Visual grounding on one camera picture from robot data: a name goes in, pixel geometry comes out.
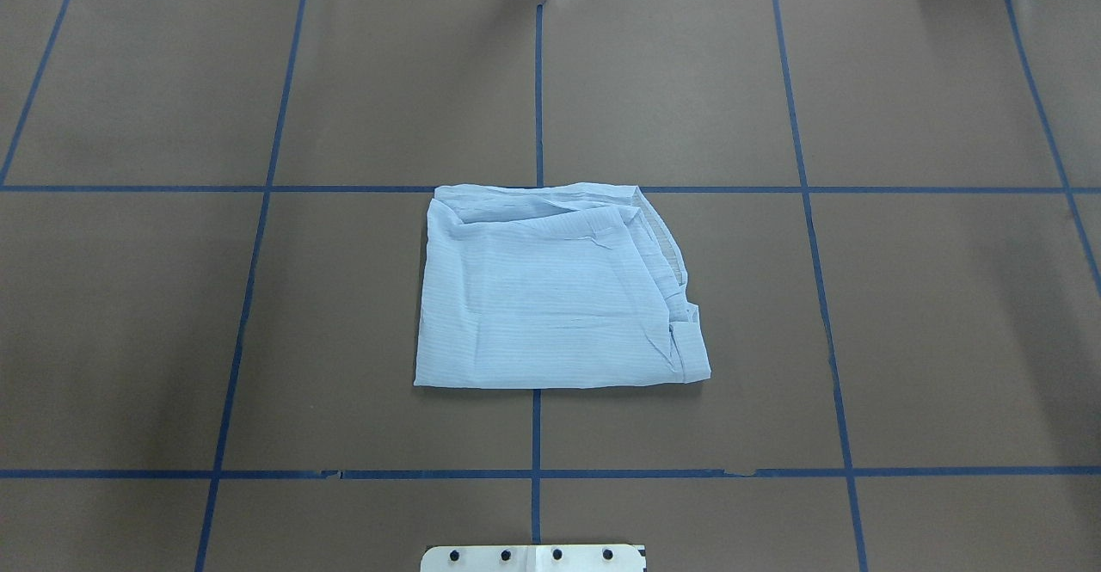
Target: grid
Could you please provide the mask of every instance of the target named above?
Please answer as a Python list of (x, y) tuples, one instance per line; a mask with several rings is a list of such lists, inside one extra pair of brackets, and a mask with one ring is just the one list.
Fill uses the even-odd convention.
[[(1055, 476), (1055, 475), (1101, 475), (1101, 466), (1093, 465), (1051, 465), (1051, 466), (884, 466), (865, 468), (855, 466), (849, 442), (849, 427), (846, 419), (844, 399), (842, 394), (842, 381), (838, 370), (837, 350), (833, 343), (833, 330), (830, 318), (828, 300), (828, 278), (822, 272), (821, 255), (819, 254), (818, 234), (815, 228), (815, 216), (813, 200), (815, 196), (829, 195), (1014, 195), (1014, 196), (1062, 196), (1077, 231), (1078, 240), (1082, 248), (1082, 254), (1089, 266), (1089, 274), (1092, 277), (1094, 289), (1101, 297), (1101, 274), (1099, 274), (1097, 257), (1090, 244), (1086, 224), (1079, 211), (1077, 196), (1101, 195), (1101, 187), (1071, 187), (1067, 176), (1064, 162), (1061, 160), (1058, 144), (1051, 132), (1047, 113), (1044, 109), (1039, 90), (1034, 81), (1027, 54), (1021, 38), (1017, 20), (1014, 11), (1013, 0), (1005, 1), (1005, 13), (1012, 29), (1015, 46), (1021, 59), (1024, 79), (1028, 86), (1032, 99), (1036, 109), (1036, 117), (1039, 119), (1043, 133), (1051, 160), (1054, 161), (1060, 187), (815, 187), (810, 185), (807, 177), (807, 169), (803, 156), (803, 141), (799, 133), (799, 124), (796, 110), (796, 98), (793, 90), (792, 74), (788, 63), (787, 46), (783, 20), (781, 15), (781, 0), (772, 0), (776, 38), (783, 73), (783, 81), (786, 91), (786, 105), (791, 119), (792, 144), (794, 160), (798, 173), (798, 187), (643, 187), (647, 193), (665, 193), (665, 195), (677, 195), (677, 193), (694, 193), (694, 195), (787, 195), (799, 196), (802, 199), (803, 215), (806, 222), (806, 238), (808, 240), (811, 255), (811, 266), (814, 270), (814, 280), (817, 293), (821, 324), (825, 329), (826, 343), (828, 349), (828, 363), (832, 378), (833, 407), (839, 433), (839, 446), (842, 458), (842, 468), (830, 469), (765, 469), (755, 471), (752, 474), (740, 474), (723, 470), (710, 469), (679, 469), (679, 470), (562, 470), (544, 469), (542, 462), (542, 416), (543, 395), (541, 391), (532, 392), (532, 450), (531, 469), (524, 470), (437, 470), (437, 471), (366, 471), (366, 470), (326, 470), (326, 471), (241, 471), (224, 469), (227, 438), (229, 435), (230, 421), (233, 411), (237, 383), (240, 373), (242, 355), (244, 353), (244, 337), (247, 333), (249, 317), (252, 309), (252, 297), (257, 277), (258, 260), (263, 250), (264, 231), (268, 223), (269, 207), (272, 197), (284, 195), (284, 193), (428, 193), (433, 191), (434, 185), (279, 185), (275, 184), (276, 168), (280, 160), (280, 146), (283, 136), (283, 129), (286, 122), (287, 103), (291, 98), (295, 61), (299, 37), (302, 34), (304, 13), (307, 0), (298, 0), (297, 14), (294, 22), (291, 51), (286, 59), (286, 70), (283, 80), (282, 97), (279, 106), (279, 117), (275, 125), (274, 140), (271, 145), (271, 157), (268, 164), (266, 179), (263, 185), (244, 185), (244, 187), (232, 187), (232, 185), (17, 185), (6, 184), (8, 172), (11, 169), (15, 157), (21, 134), (31, 113), (35, 95), (40, 82), (47, 69), (51, 52), (55, 46), (58, 32), (63, 26), (66, 11), (70, 0), (63, 0), (57, 13), (44, 53), (42, 54), (39, 67), (34, 74), (33, 81), (28, 92), (26, 100), (20, 112), (19, 120), (12, 134), (11, 145), (4, 156), (4, 164), (0, 168), (0, 191), (87, 191), (87, 193), (251, 193), (251, 195), (262, 195), (259, 220), (255, 228), (254, 242), (252, 245), (251, 260), (249, 262), (248, 278), (244, 287), (243, 302), (241, 305), (240, 318), (237, 328), (236, 345), (233, 350), (232, 364), (229, 372), (229, 381), (226, 385), (225, 404), (221, 413), (220, 427), (218, 431), (215, 460), (209, 471), (171, 471), (171, 470), (0, 470), (0, 479), (4, 480), (75, 480), (75, 479), (98, 479), (98, 480), (205, 480), (209, 482), (207, 504), (204, 514), (203, 526), (198, 552), (196, 554), (195, 569), (203, 570), (206, 561), (207, 548), (210, 540), (211, 529), (215, 525), (215, 513), (217, 509), (218, 491), (221, 481), (263, 481), (263, 480), (327, 480), (338, 477), (341, 480), (368, 480), (368, 481), (415, 481), (415, 480), (520, 480), (528, 481), (531, 484), (531, 539), (534, 543), (542, 541), (541, 508), (543, 505), (542, 492), (544, 480), (793, 480), (793, 479), (843, 479), (847, 485), (849, 512), (854, 537), (854, 548), (859, 569), (862, 572), (869, 570), (866, 548), (864, 543), (864, 525), (861, 518), (861, 506), (858, 497), (857, 479), (860, 477), (951, 477), (951, 476)], [(535, 54), (534, 54), (534, 91), (533, 107), (535, 114), (535, 152), (534, 152), (534, 175), (536, 187), (544, 187), (544, 136), (543, 136), (543, 20), (545, 3), (535, 7)]]

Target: white surface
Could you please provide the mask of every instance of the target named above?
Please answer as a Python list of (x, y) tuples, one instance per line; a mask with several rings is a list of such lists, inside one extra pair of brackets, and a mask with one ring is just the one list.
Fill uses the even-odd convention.
[(413, 384), (708, 380), (687, 287), (680, 250), (637, 187), (437, 187)]
[[(433, 547), (421, 558), (421, 572), (644, 572), (646, 558), (639, 552), (645, 547), (631, 544), (574, 544), (574, 546), (495, 546), (495, 547)], [(555, 561), (555, 549), (562, 559)], [(603, 550), (612, 551), (612, 559), (603, 558)], [(451, 551), (459, 552), (459, 560), (451, 561)], [(501, 561), (501, 551), (508, 550), (509, 561)]]

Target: cloth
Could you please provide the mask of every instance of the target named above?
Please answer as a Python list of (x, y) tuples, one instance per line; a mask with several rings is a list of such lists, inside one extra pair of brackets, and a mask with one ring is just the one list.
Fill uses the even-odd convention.
[(710, 378), (686, 286), (680, 250), (637, 187), (438, 187), (414, 385)]

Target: white mounting plate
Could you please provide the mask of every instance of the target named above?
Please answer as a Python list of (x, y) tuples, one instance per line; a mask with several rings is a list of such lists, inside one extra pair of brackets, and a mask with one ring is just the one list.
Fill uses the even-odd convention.
[(645, 552), (632, 544), (433, 547), (421, 559), (421, 572), (645, 572)]

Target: folded shirt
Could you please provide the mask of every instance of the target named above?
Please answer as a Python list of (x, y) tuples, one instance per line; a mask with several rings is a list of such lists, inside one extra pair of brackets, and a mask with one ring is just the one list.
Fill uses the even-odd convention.
[(686, 286), (680, 250), (637, 187), (438, 187), (414, 385), (710, 378)]

